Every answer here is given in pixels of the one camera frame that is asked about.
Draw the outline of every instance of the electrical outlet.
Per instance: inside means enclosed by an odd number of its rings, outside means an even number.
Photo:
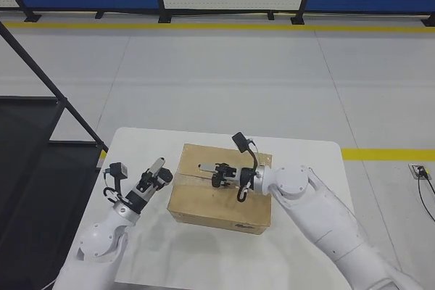
[[[422,166],[423,169],[427,172],[428,175],[428,179],[431,180],[432,177],[430,176],[430,171],[428,171],[428,168],[423,166],[423,165],[419,165],[419,164],[409,164],[409,169],[411,170],[411,174],[413,175],[414,179],[419,179],[419,167]]]

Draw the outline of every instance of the blue barrier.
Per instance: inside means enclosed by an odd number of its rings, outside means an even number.
[[[157,0],[24,0],[29,8],[157,9]]]
[[[435,12],[435,0],[308,0],[306,10],[345,12]]]

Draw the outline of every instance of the yellow floor line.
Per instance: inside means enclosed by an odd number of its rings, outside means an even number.
[[[435,149],[366,149],[343,148],[343,160],[375,160],[375,161],[434,161]],[[100,158],[107,153],[102,151]]]
[[[63,22],[5,22],[7,28],[46,29],[221,29],[221,30],[316,30],[381,33],[435,33],[435,28],[354,26],[354,25],[272,25],[272,24],[230,24],[230,23],[63,23]]]

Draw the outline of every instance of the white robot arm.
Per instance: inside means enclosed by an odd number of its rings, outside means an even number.
[[[108,198],[114,205],[107,219],[87,228],[78,239],[59,272],[53,290],[112,288],[128,245],[125,229],[137,223],[153,194],[173,179],[164,164],[164,158],[159,158],[124,197],[120,194],[120,179],[127,178],[127,169],[118,163],[122,178],[115,178],[117,196],[115,199]]]
[[[280,168],[256,166],[249,148],[252,140],[237,133],[233,140],[241,152],[249,151],[253,168],[227,164],[200,165],[213,173],[214,187],[235,183],[237,199],[244,202],[248,188],[258,194],[272,194],[301,232],[337,266],[353,290],[421,290],[410,276],[398,271],[367,243],[359,224],[336,195],[307,167]],[[314,194],[307,194],[310,184]]]

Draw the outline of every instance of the cardboard box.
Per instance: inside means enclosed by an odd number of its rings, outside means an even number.
[[[271,166],[272,156],[259,154],[261,165]],[[179,223],[261,234],[270,225],[271,197],[249,191],[245,202],[237,201],[237,187],[213,188],[212,173],[198,164],[227,163],[252,167],[248,152],[185,144],[173,181],[167,209]]]

